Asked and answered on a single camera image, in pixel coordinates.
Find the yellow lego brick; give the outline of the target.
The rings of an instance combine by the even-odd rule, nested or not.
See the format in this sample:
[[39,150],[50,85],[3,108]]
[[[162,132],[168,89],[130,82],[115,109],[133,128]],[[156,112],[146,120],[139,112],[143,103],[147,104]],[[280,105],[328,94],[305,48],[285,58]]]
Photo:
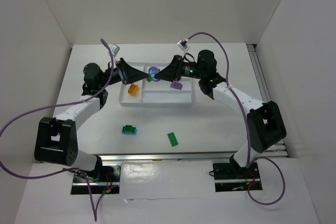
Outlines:
[[135,96],[139,90],[139,85],[138,84],[131,84],[128,88],[128,94]]

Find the purple rounded lego brick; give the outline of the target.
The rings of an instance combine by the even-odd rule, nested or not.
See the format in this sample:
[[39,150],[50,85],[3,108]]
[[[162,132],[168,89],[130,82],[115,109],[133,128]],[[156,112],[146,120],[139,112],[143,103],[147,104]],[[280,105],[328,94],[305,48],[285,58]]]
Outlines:
[[157,79],[156,77],[155,77],[155,75],[157,74],[157,73],[159,73],[160,72],[160,69],[159,68],[157,68],[157,67],[150,67],[149,69],[148,69],[148,74],[149,74],[149,76],[151,76],[152,78],[153,78],[153,82],[159,82],[160,81],[160,79]]

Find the small green lego brick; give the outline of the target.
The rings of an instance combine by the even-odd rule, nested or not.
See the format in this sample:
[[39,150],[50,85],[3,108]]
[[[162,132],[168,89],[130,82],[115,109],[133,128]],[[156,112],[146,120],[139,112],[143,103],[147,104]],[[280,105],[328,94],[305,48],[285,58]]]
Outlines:
[[133,130],[133,126],[132,125],[126,125],[125,126],[125,132],[126,133],[132,133],[132,130]]

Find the teal lego brick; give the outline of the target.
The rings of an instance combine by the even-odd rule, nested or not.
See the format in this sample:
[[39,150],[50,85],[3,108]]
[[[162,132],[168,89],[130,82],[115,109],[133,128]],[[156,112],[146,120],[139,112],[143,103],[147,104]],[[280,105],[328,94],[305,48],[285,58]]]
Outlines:
[[137,128],[132,125],[125,125],[122,128],[122,134],[125,135],[136,135],[137,134]]

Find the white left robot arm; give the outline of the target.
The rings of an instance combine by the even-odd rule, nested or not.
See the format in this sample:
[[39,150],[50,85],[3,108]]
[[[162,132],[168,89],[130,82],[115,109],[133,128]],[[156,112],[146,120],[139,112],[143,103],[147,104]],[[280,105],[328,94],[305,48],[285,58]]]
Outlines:
[[116,66],[102,71],[96,63],[83,69],[84,84],[79,102],[53,118],[44,117],[38,125],[34,158],[37,161],[80,168],[85,171],[99,170],[101,158],[78,148],[77,131],[92,115],[105,105],[107,86],[132,84],[148,77],[148,74],[120,59]]

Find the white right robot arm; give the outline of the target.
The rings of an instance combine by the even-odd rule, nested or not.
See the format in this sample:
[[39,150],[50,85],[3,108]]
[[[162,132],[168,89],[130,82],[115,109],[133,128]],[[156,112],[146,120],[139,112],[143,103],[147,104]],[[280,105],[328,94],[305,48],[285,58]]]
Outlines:
[[194,62],[175,55],[171,63],[154,77],[169,82],[177,82],[182,77],[197,79],[206,96],[242,114],[247,142],[229,159],[230,169],[235,174],[242,173],[264,151],[287,136],[278,104],[254,99],[231,86],[217,72],[217,61],[210,50],[200,51]]

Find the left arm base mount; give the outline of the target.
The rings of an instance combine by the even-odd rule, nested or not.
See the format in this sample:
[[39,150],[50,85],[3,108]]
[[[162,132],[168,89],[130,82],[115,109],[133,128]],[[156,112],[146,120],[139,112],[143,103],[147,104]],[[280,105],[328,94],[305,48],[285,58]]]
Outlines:
[[90,187],[83,175],[74,174],[71,186],[71,195],[88,195],[89,188],[93,195],[119,194],[121,165],[104,165],[100,156],[96,156],[97,162],[94,170],[85,170]]

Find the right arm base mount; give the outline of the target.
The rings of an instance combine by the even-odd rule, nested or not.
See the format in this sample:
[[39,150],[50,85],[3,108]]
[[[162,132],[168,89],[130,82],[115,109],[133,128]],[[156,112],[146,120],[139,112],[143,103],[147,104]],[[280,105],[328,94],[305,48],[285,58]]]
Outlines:
[[263,190],[259,167],[253,163],[249,168],[234,171],[228,158],[212,158],[208,174],[214,179],[215,192]]

